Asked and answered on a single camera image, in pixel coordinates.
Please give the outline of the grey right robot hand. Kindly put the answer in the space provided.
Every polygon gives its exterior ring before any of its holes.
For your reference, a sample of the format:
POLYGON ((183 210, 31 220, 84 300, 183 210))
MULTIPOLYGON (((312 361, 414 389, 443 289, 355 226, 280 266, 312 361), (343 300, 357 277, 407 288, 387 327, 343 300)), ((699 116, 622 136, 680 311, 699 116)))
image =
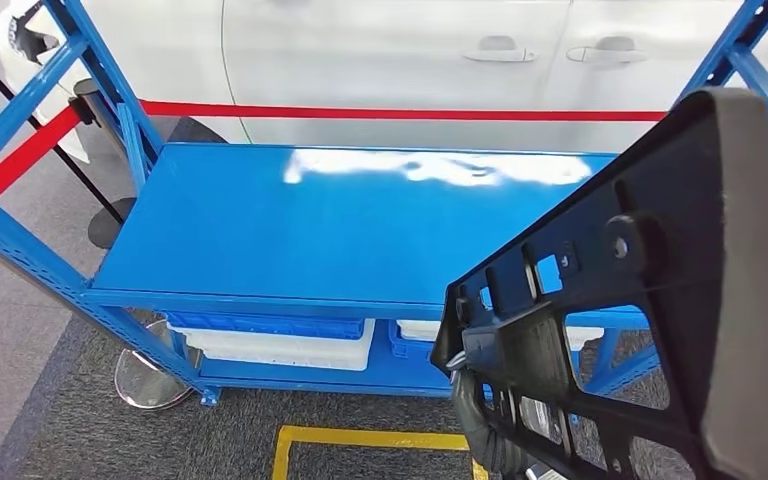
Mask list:
POLYGON ((446 363, 452 385, 451 399, 470 452, 488 473, 503 479, 528 479, 532 458, 502 435, 485 417, 485 396, 475 375, 466 367, 460 351, 446 363))

